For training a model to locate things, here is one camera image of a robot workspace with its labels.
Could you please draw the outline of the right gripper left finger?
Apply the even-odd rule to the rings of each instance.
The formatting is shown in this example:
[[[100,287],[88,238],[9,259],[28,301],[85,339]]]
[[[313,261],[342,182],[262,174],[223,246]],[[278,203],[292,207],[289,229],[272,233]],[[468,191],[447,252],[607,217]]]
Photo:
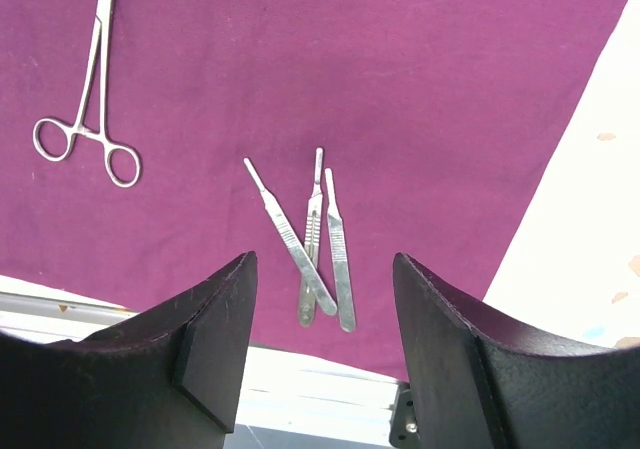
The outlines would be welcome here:
[[[74,342],[1,338],[5,448],[220,448],[235,427],[257,293],[239,255]]]

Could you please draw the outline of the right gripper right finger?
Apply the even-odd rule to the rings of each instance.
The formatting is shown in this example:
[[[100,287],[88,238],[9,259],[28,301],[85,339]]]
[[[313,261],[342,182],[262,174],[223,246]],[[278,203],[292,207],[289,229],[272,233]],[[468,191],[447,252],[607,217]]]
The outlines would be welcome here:
[[[423,448],[635,448],[639,351],[516,320],[411,256],[393,285]]]

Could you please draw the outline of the steel scalpel handle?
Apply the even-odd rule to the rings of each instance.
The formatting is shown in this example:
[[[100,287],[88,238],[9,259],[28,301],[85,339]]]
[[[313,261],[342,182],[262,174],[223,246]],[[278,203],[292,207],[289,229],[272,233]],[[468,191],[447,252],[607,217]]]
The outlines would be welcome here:
[[[264,185],[251,160],[248,157],[245,157],[243,159],[243,163],[254,180],[264,201],[265,210],[299,269],[306,286],[313,293],[317,303],[324,313],[329,316],[335,316],[338,312],[338,306],[330,295],[329,290],[320,277],[317,269],[314,267],[304,245],[297,237],[278,200]]]
[[[357,323],[352,294],[344,221],[337,204],[334,175],[331,168],[325,169],[325,183],[328,195],[327,224],[334,286],[338,304],[338,319],[343,331],[353,332],[356,329]]]
[[[305,226],[304,248],[308,254],[313,267],[318,267],[322,201],[323,193],[321,189],[322,167],[324,151],[318,147],[315,151],[314,181],[311,196],[307,205],[307,216]],[[298,320],[302,327],[309,327],[314,320],[316,309],[316,298],[308,287],[306,280],[301,279]]]

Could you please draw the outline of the purple surgical cloth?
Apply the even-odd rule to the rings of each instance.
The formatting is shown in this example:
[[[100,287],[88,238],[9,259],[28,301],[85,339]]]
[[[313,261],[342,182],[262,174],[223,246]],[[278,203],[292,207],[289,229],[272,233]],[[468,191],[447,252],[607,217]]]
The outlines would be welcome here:
[[[115,0],[108,132],[65,161],[35,122],[78,109],[96,0],[1,0],[1,272],[148,309],[258,257],[253,340],[402,378],[392,265],[482,297],[627,0]],[[304,245],[321,147],[318,267],[337,304],[325,169],[356,329],[316,301],[243,163]]]

